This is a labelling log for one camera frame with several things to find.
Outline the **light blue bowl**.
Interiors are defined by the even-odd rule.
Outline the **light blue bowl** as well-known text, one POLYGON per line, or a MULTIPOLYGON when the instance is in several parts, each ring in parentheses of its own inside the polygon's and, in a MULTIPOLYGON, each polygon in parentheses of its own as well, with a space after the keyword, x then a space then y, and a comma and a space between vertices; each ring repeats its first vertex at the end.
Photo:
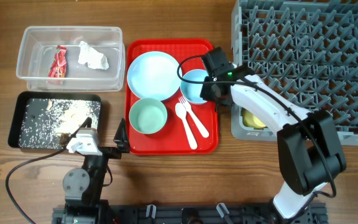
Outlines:
MULTIPOLYGON (((184 79, 195 82, 203 82, 208 77, 206 70, 194 69, 190 70, 184 75, 184 79)), ((202 84, 194 84, 188 82, 181 82, 180 90, 182 95, 192 104, 201 105, 206 103, 206 100, 200 97, 202 84)))

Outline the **green bowl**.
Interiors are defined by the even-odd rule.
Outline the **green bowl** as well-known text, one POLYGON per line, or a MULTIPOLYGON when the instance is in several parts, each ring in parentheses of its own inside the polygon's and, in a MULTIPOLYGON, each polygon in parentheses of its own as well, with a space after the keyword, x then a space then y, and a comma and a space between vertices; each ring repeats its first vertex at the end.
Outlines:
POLYGON ((167 122, 165 105, 153 98, 143 98, 136 101, 129 112, 131 126, 141 134, 159 132, 167 122))

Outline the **yellow cup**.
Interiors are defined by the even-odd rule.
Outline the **yellow cup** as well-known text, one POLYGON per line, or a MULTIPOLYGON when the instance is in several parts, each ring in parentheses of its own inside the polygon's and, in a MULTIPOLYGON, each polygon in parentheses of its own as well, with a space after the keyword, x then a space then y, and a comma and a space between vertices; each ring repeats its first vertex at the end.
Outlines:
POLYGON ((256 116, 254 116, 252 113, 250 113, 249 111, 242 109, 242 122, 244 126, 247 127, 251 127, 251 128, 257 128, 257 129, 261 129, 261 128, 265 128, 266 125, 264 125, 263 122, 261 122, 261 120, 259 120, 256 116))

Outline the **white tissue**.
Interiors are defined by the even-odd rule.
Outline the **white tissue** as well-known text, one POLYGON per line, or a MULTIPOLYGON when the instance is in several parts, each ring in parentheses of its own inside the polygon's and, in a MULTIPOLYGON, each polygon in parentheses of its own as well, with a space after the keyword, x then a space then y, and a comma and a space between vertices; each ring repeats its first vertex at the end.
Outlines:
POLYGON ((109 68, 107 57, 104 54, 98 52, 84 41, 80 42, 79 47, 79 64, 87 64, 88 68, 91 69, 107 70, 109 68))

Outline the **red snack wrapper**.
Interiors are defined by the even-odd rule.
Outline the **red snack wrapper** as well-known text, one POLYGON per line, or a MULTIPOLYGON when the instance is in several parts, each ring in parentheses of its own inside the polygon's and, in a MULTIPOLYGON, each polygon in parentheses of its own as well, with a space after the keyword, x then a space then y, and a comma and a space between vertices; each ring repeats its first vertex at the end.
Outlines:
POLYGON ((53 63, 50 67, 48 77, 49 78, 64 78, 66 69, 67 69, 67 61, 65 58, 65 54, 67 52, 67 48, 61 45, 57 46, 57 51, 54 55, 53 63))

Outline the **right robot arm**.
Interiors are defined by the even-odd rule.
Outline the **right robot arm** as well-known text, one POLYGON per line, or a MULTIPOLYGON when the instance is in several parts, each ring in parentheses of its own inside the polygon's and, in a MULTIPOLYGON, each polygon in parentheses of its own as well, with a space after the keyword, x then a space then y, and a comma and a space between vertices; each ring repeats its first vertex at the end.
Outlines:
POLYGON ((286 100, 258 75, 224 81, 204 79, 201 97, 233 103, 250 111, 277 138, 278 158, 284 183, 272 200, 272 223, 298 218, 326 184, 346 170, 346 157, 333 117, 325 110, 311 112, 286 100))

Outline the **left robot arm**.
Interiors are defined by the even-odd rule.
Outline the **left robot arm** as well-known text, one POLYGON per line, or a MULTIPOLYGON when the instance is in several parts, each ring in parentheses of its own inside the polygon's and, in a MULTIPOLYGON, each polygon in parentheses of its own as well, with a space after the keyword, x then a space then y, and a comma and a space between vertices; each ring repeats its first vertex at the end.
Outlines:
POLYGON ((62 211, 55 209, 53 223, 114 223, 115 214, 109 202, 101 199, 101 192, 106 173, 111 173, 108 160, 120 159, 123 153, 131 150, 127 136, 126 121, 121 120, 116 131, 115 146, 99 145, 98 130, 91 127, 91 118, 72 134, 63 133, 60 144, 70 153, 84 156, 83 165, 72 169, 63 178, 65 207, 62 211))

